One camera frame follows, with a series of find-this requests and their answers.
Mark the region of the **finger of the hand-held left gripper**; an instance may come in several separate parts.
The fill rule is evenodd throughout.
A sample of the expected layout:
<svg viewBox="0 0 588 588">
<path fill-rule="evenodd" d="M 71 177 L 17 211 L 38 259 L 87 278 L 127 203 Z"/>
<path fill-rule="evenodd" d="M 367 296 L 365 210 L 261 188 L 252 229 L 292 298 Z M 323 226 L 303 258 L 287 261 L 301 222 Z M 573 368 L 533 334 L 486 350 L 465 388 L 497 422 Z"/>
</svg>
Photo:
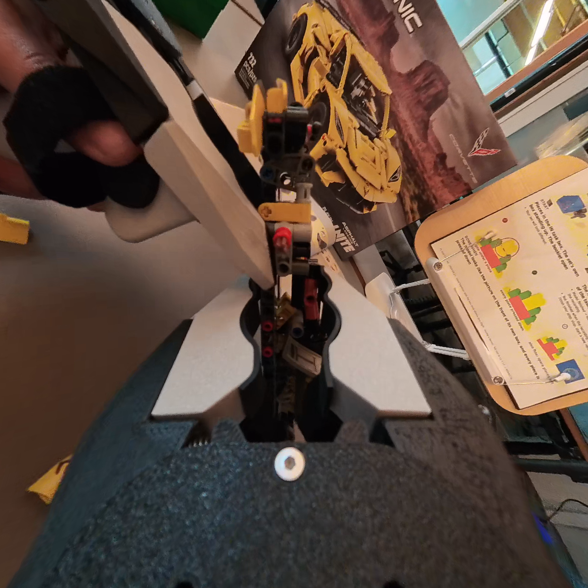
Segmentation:
<svg viewBox="0 0 588 588">
<path fill-rule="evenodd" d="M 102 4 L 107 23 L 122 34 L 169 113 L 144 145 L 145 158 L 162 181 L 155 200 L 144 209 L 108 200 L 108 225 L 120 239 L 136 243 L 195 219 L 237 268 L 260 287 L 271 287 L 275 279 L 265 223 L 206 133 L 193 103 L 200 97 L 210 107 L 216 102 L 208 100 L 198 81 L 185 87 L 136 27 L 106 1 Z"/>
</svg>

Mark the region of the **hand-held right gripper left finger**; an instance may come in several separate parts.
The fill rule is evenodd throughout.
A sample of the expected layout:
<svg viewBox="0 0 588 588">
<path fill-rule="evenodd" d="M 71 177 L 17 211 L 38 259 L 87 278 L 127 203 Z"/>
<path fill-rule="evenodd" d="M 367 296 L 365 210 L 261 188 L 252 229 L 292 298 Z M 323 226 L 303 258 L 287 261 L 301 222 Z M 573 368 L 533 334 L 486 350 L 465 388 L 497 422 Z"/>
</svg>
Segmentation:
<svg viewBox="0 0 588 588">
<path fill-rule="evenodd" d="M 240 326 L 252 300 L 240 276 L 202 307 L 159 393 L 154 419 L 244 419 L 240 387 L 254 373 L 254 346 Z"/>
</svg>

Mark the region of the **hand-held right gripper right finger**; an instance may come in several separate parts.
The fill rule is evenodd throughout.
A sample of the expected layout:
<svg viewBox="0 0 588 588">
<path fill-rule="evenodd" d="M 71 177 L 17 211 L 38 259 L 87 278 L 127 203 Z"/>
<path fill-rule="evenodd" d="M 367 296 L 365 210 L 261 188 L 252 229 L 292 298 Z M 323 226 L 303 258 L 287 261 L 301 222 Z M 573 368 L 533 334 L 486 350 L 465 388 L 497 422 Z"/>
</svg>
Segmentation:
<svg viewBox="0 0 588 588">
<path fill-rule="evenodd" d="M 325 299 L 336 319 L 325 364 L 334 414 L 342 420 L 428 418 L 432 410 L 390 320 L 343 277 L 325 273 Z"/>
</svg>

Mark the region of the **lego car chassis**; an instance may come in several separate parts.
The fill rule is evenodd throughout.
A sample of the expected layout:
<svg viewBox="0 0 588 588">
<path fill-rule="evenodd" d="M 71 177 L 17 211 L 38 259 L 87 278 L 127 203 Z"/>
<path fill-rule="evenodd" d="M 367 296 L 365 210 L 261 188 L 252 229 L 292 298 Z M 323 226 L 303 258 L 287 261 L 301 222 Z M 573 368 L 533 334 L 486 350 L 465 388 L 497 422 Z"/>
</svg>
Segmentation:
<svg viewBox="0 0 588 588">
<path fill-rule="evenodd" d="M 250 442 L 332 440 L 339 421 L 330 408 L 332 384 L 325 352 L 336 325 L 326 294 L 324 268 L 311 261 L 311 139 L 318 124 L 301 104 L 288 101 L 277 79 L 265 91 L 258 83 L 238 127 L 238 146 L 261 161 L 255 206 L 266 229 L 275 284 L 256 287 L 261 373 L 242 391 L 246 416 L 240 424 Z"/>
</svg>

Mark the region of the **yellow emblem lego tile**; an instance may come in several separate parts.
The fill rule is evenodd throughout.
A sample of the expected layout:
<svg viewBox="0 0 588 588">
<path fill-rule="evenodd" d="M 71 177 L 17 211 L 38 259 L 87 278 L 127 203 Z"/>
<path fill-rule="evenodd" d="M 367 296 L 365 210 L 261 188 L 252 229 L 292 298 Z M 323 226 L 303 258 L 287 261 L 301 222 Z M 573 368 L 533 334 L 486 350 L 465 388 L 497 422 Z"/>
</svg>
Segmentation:
<svg viewBox="0 0 588 588">
<path fill-rule="evenodd" d="M 61 459 L 47 472 L 45 472 L 37 481 L 35 481 L 26 491 L 37 496 L 44 504 L 52 503 L 59 486 L 65 476 L 66 470 L 73 458 L 73 454 Z"/>
</svg>

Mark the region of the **yellow car lego box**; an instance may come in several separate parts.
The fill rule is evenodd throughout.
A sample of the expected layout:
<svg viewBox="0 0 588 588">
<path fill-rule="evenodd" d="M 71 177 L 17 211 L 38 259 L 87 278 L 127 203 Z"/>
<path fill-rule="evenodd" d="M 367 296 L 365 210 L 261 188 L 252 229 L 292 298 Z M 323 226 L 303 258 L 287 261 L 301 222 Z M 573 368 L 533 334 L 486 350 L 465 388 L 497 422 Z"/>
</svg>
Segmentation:
<svg viewBox="0 0 588 588">
<path fill-rule="evenodd" d="M 469 195 L 516 158 L 436 1 L 277 1 L 241 57 L 318 128 L 313 198 L 346 259 Z"/>
</svg>

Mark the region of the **person's left hand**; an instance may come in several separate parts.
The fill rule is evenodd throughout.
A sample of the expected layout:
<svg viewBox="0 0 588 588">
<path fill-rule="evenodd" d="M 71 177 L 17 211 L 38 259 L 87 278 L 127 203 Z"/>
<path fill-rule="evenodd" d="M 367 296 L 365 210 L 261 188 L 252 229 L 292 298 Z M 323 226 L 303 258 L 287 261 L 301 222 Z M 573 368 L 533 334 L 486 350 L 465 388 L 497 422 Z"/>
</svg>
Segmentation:
<svg viewBox="0 0 588 588">
<path fill-rule="evenodd" d="M 103 212 L 99 171 L 133 169 L 143 156 L 85 70 L 70 66 L 59 31 L 32 1 L 1 1 L 1 193 Z"/>
</svg>

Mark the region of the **green plastic bin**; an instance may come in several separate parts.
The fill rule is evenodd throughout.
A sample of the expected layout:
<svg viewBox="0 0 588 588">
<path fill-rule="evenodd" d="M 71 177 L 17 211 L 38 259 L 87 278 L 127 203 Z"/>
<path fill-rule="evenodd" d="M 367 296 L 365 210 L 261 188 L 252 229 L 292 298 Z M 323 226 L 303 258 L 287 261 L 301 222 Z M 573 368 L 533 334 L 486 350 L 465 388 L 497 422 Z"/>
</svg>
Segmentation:
<svg viewBox="0 0 588 588">
<path fill-rule="evenodd" d="M 167 19 L 203 40 L 228 1 L 153 1 Z"/>
</svg>

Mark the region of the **printed instruction sheet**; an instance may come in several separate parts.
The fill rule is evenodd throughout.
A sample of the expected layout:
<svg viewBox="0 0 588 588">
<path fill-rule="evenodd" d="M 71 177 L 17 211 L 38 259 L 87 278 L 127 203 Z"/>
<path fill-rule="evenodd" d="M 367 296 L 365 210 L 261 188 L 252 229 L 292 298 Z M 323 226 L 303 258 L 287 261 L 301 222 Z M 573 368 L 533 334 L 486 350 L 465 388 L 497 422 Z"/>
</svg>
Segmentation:
<svg viewBox="0 0 588 588">
<path fill-rule="evenodd" d="M 430 282 L 522 410 L 587 391 L 587 179 L 578 173 L 432 244 Z"/>
</svg>

